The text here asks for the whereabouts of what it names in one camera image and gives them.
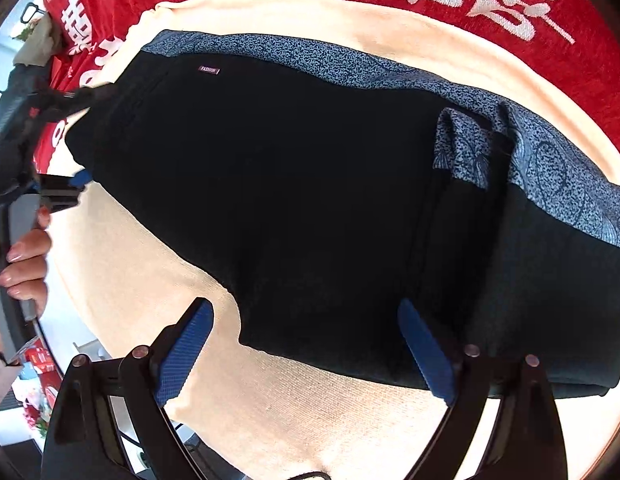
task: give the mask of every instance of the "black garment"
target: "black garment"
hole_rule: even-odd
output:
[[[432,170],[439,114],[458,109],[445,99],[217,54],[141,52],[118,89],[68,146],[139,222],[234,295],[240,343],[424,388],[397,327],[409,297],[462,342],[538,354],[551,381],[567,384],[562,396],[616,384],[620,249],[508,185],[503,136],[489,191]],[[573,286],[583,273],[588,282]]]

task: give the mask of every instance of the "cream towel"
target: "cream towel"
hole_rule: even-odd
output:
[[[436,20],[339,0],[163,3],[130,28],[91,84],[115,81],[163,29],[328,41],[487,89],[545,117],[620,184],[620,155],[573,101],[502,48]],[[61,142],[50,173],[78,169]],[[214,204],[206,208],[222,214]],[[429,392],[345,378],[238,345],[239,314],[229,293],[176,256],[99,184],[88,187],[80,207],[55,215],[52,237],[54,261],[78,312],[114,356],[150,343],[196,296],[212,301],[215,328],[167,411],[255,480],[311,470],[334,480],[402,480],[445,410]],[[612,431],[595,438],[595,448]],[[481,451],[470,455],[464,478]],[[577,459],[571,460],[573,478],[592,462],[579,461],[577,453],[571,458]]]

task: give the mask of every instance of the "finger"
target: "finger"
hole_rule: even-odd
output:
[[[8,288],[8,294],[15,300],[34,300],[36,314],[42,316],[47,304],[47,285],[43,280],[24,282]]]
[[[50,210],[43,206],[38,210],[38,224],[41,229],[47,229],[52,222],[52,215],[50,214]]]
[[[8,262],[20,262],[36,256],[43,256],[50,251],[52,239],[41,229],[32,229],[17,241],[7,255]]]
[[[14,286],[30,280],[40,280],[47,275],[47,262],[44,256],[7,266],[0,274],[0,286]]]

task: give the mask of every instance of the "blue clamp pad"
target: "blue clamp pad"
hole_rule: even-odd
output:
[[[456,399],[452,363],[410,300],[401,300],[397,318],[401,334],[430,391],[451,406]]]
[[[88,170],[80,170],[70,179],[70,186],[83,187],[92,182],[92,175]]]
[[[159,406],[178,397],[215,323],[212,303],[201,300],[196,314],[161,364],[154,398]]]

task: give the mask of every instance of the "garment label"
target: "garment label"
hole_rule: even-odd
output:
[[[199,70],[201,72],[207,72],[208,74],[214,74],[214,75],[217,75],[219,72],[221,72],[219,68],[211,68],[209,66],[203,66],[203,65],[199,67]]]

